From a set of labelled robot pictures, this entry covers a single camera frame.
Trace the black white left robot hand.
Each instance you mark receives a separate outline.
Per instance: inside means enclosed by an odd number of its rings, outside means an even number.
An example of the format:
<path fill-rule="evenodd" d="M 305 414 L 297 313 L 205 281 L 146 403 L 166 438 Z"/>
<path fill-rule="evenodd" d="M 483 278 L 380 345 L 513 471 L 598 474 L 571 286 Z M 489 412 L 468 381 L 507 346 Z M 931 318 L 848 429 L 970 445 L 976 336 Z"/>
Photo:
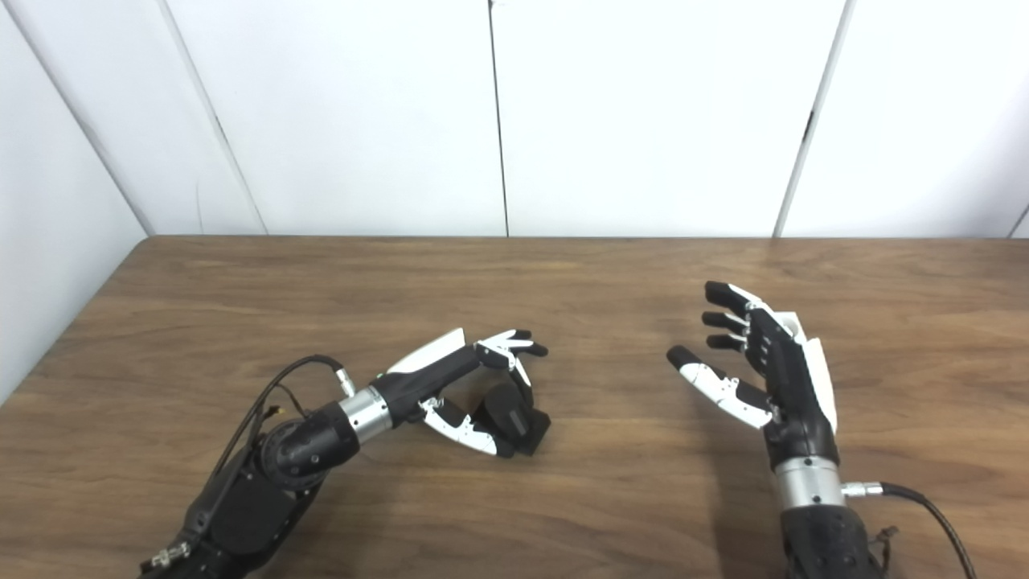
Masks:
<path fill-rule="evenodd" d="M 527 330 L 512 329 L 469 343 L 457 327 L 409 353 L 370 386 L 383 398 L 394 426 L 423 422 L 470 450 L 500 458 L 530 457 L 543 443 L 551 418 L 536 407 L 533 386 L 519 359 L 522 353 L 544 358 L 548 350 Z M 503 371 L 508 378 L 489 388 L 474 411 L 445 398 L 446 388 L 482 368 Z"/>

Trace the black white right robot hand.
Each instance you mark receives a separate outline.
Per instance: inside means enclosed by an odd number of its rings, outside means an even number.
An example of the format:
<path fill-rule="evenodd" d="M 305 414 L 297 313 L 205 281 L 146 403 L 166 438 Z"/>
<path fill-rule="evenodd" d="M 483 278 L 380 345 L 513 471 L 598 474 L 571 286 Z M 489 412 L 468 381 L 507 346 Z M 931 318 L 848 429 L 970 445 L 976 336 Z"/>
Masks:
<path fill-rule="evenodd" d="M 821 340 L 805 333 L 797 313 L 775 310 L 742 287 L 709 280 L 704 293 L 719 309 L 704 312 L 702 322 L 723 330 L 707 346 L 741 353 L 762 386 L 729 375 L 683 345 L 672 346 L 666 359 L 728 415 L 762 432 L 772 468 L 790 459 L 839 465 L 833 381 Z"/>

